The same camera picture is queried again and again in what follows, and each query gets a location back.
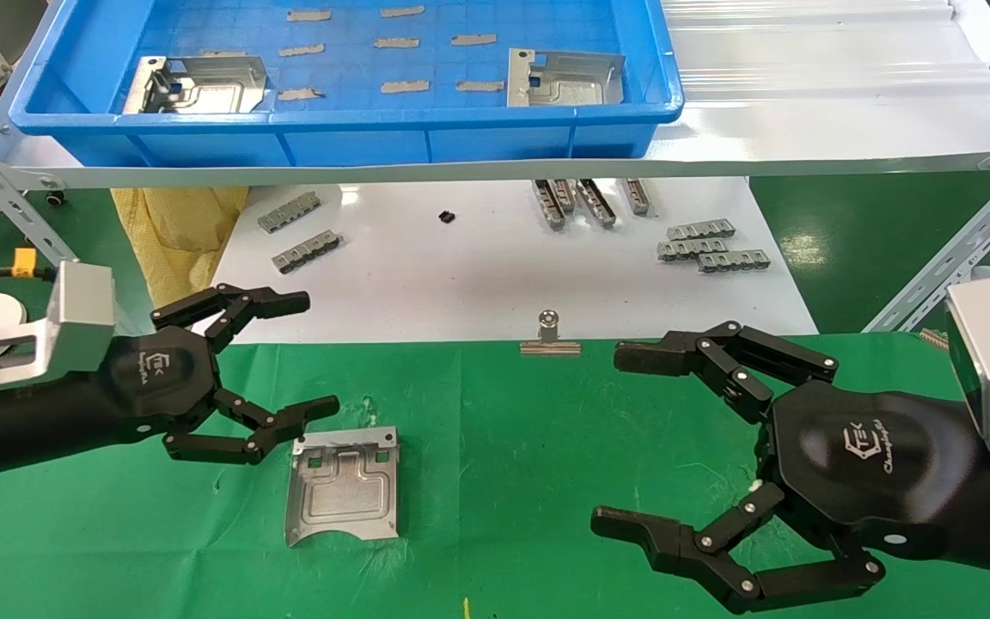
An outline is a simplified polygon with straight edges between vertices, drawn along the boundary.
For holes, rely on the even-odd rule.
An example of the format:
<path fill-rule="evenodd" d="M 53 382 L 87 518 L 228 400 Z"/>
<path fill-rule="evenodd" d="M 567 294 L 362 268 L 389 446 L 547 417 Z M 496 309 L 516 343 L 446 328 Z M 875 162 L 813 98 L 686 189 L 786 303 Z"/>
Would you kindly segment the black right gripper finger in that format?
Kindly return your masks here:
<path fill-rule="evenodd" d="M 637 375 L 695 376 L 754 426 L 767 423 L 774 398 L 756 372 L 797 387 L 814 380 L 832 383 L 840 365 L 775 334 L 723 322 L 706 332 L 668 332 L 657 342 L 617 342 L 614 367 Z"/>
<path fill-rule="evenodd" d="M 885 569 L 858 544 L 831 536 L 827 561 L 751 572 L 731 549 L 767 524 L 787 498 L 774 483 L 762 483 L 702 531 L 675 518 L 610 506 L 590 514 L 597 535 L 643 549 L 652 571 L 690 579 L 731 614 L 786 609 L 859 597 L 883 580 Z"/>

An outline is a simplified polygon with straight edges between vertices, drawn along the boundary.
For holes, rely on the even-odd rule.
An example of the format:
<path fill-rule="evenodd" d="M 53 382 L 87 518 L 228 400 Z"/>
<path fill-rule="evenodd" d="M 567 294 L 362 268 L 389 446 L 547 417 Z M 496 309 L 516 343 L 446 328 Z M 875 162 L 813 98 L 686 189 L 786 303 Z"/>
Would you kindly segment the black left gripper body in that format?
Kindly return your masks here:
<path fill-rule="evenodd" d="M 217 362 L 193 332 L 118 336 L 105 356 L 105 392 L 121 432 L 191 432 L 212 415 Z"/>

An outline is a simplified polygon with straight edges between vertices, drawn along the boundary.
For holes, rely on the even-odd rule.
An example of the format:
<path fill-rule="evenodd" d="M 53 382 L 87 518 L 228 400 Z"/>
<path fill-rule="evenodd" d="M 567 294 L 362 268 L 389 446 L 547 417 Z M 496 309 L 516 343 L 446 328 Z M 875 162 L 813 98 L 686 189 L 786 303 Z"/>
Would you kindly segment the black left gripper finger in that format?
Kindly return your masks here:
<path fill-rule="evenodd" d="M 197 322 L 216 315 L 217 319 L 204 331 L 203 338 L 210 352 L 220 353 L 252 320 L 298 315 L 307 312 L 310 306 L 307 292 L 282 294 L 271 287 L 244 290 L 233 285 L 218 285 L 154 309 L 150 321 L 158 332 L 164 328 L 188 332 Z"/>
<path fill-rule="evenodd" d="M 187 420 L 177 420 L 162 439 L 173 461 L 219 463 L 219 465 L 259 465 L 274 448 L 299 440 L 308 424 L 338 414 L 340 400 L 335 395 L 315 397 L 280 408 L 265 410 L 242 395 L 217 389 L 204 399 L 200 411 Z M 220 413 L 250 431 L 247 438 L 193 434 L 212 413 Z"/>

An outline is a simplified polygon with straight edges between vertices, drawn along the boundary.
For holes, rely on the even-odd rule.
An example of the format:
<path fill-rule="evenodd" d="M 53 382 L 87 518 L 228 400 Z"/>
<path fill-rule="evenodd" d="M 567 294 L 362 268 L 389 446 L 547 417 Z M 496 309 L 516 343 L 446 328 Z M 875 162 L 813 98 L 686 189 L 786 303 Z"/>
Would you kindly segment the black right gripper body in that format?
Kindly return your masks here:
<path fill-rule="evenodd" d="M 813 381 L 774 401 L 766 430 L 778 516 L 818 548 L 837 538 L 900 559 L 985 557 L 973 516 L 985 450 L 962 403 Z"/>

